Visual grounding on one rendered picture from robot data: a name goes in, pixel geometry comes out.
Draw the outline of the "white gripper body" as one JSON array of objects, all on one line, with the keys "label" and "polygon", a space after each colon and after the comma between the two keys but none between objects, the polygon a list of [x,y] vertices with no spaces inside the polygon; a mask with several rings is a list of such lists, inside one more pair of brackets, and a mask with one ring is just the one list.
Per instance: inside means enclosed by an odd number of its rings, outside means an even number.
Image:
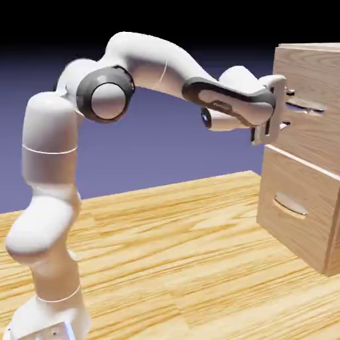
[{"label": "white gripper body", "polygon": [[266,123],[251,129],[250,137],[253,145],[271,144],[277,139],[286,97],[285,76],[279,74],[267,75],[259,78],[259,82],[274,94],[276,108],[272,117]]}]

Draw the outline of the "wood drawer front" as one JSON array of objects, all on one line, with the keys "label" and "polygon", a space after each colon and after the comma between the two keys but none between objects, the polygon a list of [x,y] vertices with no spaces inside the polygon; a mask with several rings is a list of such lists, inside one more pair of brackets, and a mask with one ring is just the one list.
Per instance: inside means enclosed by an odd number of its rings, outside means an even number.
[{"label": "wood drawer front", "polygon": [[340,46],[327,49],[282,44],[276,48],[273,72],[284,75],[286,88],[295,97],[323,104],[324,114],[291,110],[285,97],[283,129],[272,144],[274,150],[340,180]]},{"label": "wood drawer front", "polygon": [[[302,205],[307,217],[282,212],[273,203],[276,192]],[[267,145],[257,222],[317,272],[340,274],[340,180]]]}]

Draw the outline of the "light wood cabinet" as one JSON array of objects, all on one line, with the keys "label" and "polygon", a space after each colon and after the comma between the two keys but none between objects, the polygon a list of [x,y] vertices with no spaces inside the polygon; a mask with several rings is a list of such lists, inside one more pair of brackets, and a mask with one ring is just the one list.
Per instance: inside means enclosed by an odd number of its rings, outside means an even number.
[{"label": "light wood cabinet", "polygon": [[340,42],[281,44],[280,132],[264,148],[258,224],[326,276],[340,274]]}]

